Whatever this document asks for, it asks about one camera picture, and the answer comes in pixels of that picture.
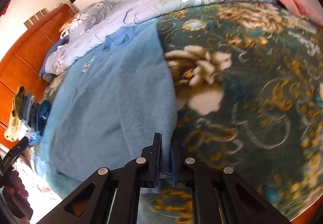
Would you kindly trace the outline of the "person's left hand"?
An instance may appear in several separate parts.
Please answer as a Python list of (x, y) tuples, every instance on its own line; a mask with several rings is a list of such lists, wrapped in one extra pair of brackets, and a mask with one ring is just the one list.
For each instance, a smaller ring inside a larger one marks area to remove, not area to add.
[(18, 171), (12, 171), (9, 176), (11, 183), (9, 184), (9, 186), (5, 186), (4, 189), (11, 196), (19, 195), (22, 199), (27, 199), (28, 192), (26, 191), (25, 186), (22, 183), (21, 178), (19, 177)]

